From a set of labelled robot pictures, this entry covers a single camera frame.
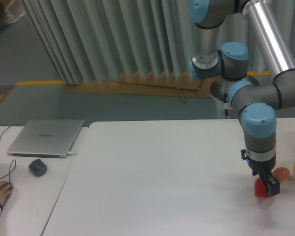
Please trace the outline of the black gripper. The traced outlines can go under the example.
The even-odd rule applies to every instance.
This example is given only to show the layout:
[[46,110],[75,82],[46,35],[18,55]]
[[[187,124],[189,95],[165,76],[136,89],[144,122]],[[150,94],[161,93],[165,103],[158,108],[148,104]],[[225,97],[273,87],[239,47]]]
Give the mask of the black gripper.
[[279,194],[280,182],[271,173],[276,164],[276,154],[272,151],[264,153],[253,152],[249,149],[242,149],[240,154],[242,160],[245,160],[252,170],[252,175],[259,175],[258,188],[266,189],[268,197]]

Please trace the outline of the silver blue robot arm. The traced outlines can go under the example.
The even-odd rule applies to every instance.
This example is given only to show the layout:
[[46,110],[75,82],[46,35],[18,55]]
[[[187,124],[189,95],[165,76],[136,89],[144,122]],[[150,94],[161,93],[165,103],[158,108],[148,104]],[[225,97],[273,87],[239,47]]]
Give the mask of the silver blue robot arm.
[[[280,192],[272,174],[276,163],[275,110],[295,106],[295,59],[265,0],[191,0],[191,22],[196,27],[196,51],[189,59],[195,80],[221,76],[232,84],[227,92],[244,133],[241,157],[259,176],[269,197]],[[227,16],[248,20],[272,76],[272,83],[255,86],[246,79],[248,49],[238,42],[217,48],[219,27]]]

